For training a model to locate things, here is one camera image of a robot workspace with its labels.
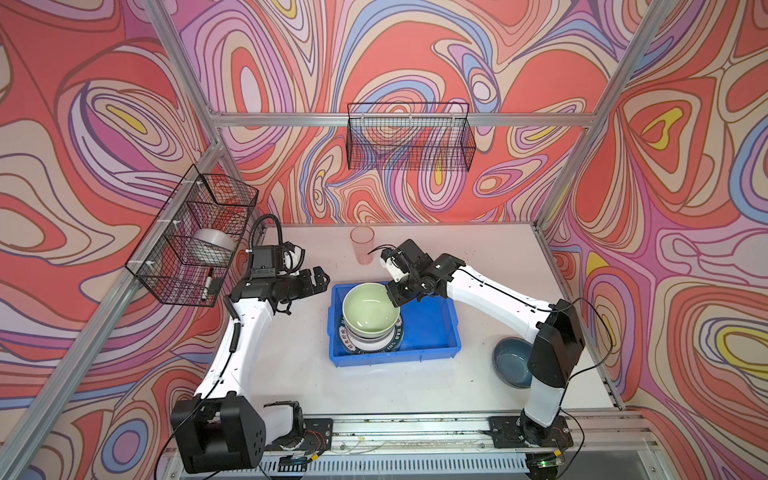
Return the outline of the blue plastic bin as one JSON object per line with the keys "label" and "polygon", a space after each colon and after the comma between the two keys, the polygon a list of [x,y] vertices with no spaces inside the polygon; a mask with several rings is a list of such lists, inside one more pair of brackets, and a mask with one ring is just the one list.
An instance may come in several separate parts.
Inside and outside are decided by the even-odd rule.
{"label": "blue plastic bin", "polygon": [[342,326],[342,302],[354,288],[350,283],[338,284],[331,290],[327,334],[329,358],[337,367],[370,366],[388,363],[422,362],[447,359],[461,350],[458,317],[454,303],[442,297],[428,297],[411,302],[401,309],[402,327],[395,329],[394,338],[378,352],[350,352]]}

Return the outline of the light green bowl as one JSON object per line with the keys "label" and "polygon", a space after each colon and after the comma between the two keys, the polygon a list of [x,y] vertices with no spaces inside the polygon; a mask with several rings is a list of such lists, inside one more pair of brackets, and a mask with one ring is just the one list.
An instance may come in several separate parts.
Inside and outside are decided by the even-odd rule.
{"label": "light green bowl", "polygon": [[344,297],[342,315],[346,325],[356,333],[373,337],[383,334],[400,318],[383,284],[362,283]]}

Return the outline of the white plate with green rim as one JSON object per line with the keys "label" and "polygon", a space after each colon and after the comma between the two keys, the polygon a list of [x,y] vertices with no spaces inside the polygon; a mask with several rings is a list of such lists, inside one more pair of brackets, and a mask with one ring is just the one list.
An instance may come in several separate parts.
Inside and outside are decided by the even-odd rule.
{"label": "white plate with green rim", "polygon": [[341,319],[338,333],[343,347],[350,354],[382,353],[394,351],[400,347],[404,338],[404,325],[399,318],[382,336],[367,338],[355,333],[346,325],[345,320]]}

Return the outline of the grey lilac bowl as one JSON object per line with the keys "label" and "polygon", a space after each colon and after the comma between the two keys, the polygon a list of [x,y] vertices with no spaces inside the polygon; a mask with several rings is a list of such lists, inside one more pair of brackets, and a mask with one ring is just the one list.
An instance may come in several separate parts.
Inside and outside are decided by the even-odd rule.
{"label": "grey lilac bowl", "polygon": [[373,351],[385,348],[395,339],[396,327],[386,330],[383,334],[373,337],[362,336],[347,326],[342,328],[348,342],[359,350]]}

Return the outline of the dark blue bowl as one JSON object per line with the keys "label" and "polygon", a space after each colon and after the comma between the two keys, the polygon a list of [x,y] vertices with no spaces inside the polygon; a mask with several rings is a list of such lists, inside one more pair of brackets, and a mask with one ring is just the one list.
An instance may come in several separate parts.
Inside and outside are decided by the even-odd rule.
{"label": "dark blue bowl", "polygon": [[499,379],[511,387],[528,389],[533,379],[528,367],[531,352],[532,345],[523,339],[500,340],[492,353],[492,364]]}

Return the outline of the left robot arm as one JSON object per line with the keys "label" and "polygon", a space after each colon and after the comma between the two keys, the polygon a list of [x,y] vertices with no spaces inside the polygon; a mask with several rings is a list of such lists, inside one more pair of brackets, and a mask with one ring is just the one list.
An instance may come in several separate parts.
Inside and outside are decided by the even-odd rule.
{"label": "left robot arm", "polygon": [[307,446],[300,404],[260,404],[249,393],[248,381],[279,306],[324,293],[329,283],[319,266],[271,278],[246,276],[225,298],[230,320],[210,369],[193,398],[177,402],[170,417],[187,473],[255,468],[269,447]]}

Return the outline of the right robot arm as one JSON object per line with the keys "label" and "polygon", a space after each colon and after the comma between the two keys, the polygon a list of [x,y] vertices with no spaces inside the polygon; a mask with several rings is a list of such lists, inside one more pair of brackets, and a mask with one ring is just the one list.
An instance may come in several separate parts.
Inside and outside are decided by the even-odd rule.
{"label": "right robot arm", "polygon": [[437,258],[411,239],[386,247],[380,265],[391,276],[386,284],[392,304],[440,296],[467,304],[510,327],[531,345],[527,368],[529,398],[518,418],[521,439],[540,445],[558,418],[573,370],[585,348],[572,303],[537,300],[479,273],[464,260],[443,253]]}

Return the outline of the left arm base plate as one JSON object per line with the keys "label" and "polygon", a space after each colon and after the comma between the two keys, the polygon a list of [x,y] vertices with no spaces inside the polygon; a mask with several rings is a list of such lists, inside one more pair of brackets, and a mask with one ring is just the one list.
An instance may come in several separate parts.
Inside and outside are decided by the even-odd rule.
{"label": "left arm base plate", "polygon": [[334,421],[330,417],[309,418],[303,421],[304,431],[299,436],[286,435],[265,447],[266,452],[304,452],[314,454],[332,447]]}

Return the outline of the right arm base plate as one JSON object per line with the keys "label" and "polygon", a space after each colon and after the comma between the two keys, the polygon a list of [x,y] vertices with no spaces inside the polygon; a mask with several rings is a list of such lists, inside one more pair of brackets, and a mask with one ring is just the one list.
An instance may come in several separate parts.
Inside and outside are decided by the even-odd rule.
{"label": "right arm base plate", "polygon": [[542,427],[519,416],[491,416],[485,434],[498,449],[567,449],[574,446],[573,437],[563,416],[557,416],[549,427]]}

